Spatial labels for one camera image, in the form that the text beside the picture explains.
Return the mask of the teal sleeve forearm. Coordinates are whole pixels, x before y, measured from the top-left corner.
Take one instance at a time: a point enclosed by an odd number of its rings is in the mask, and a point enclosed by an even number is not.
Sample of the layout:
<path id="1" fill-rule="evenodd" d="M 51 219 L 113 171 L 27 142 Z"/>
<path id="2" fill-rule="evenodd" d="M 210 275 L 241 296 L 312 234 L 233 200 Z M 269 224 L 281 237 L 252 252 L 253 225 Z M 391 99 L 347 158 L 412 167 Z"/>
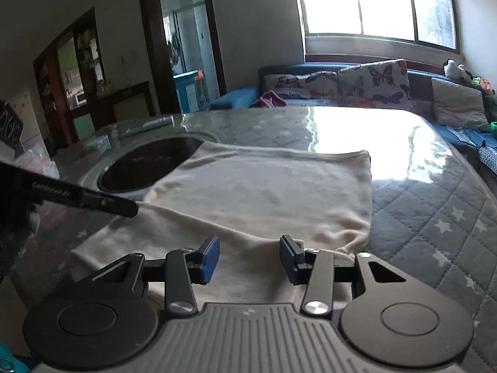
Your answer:
<path id="1" fill-rule="evenodd" d="M 16 359 L 8 348 L 0 342 L 0 373 L 29 373 L 30 369 Z"/>

